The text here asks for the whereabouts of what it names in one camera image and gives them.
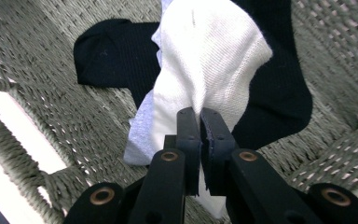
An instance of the woven basket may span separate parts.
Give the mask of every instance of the woven basket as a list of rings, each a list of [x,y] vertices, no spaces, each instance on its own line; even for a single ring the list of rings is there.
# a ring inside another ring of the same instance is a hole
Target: woven basket
[[[1,121],[0,164],[47,223],[62,223],[89,183],[126,187],[145,175],[122,160],[136,111],[129,92],[78,85],[72,47],[97,21],[158,21],[159,12],[158,0],[0,1],[0,91],[21,105],[67,168],[40,170]],[[294,0],[292,12],[312,119],[260,151],[297,189],[332,182],[358,194],[358,0]],[[186,223],[224,221],[187,201]]]

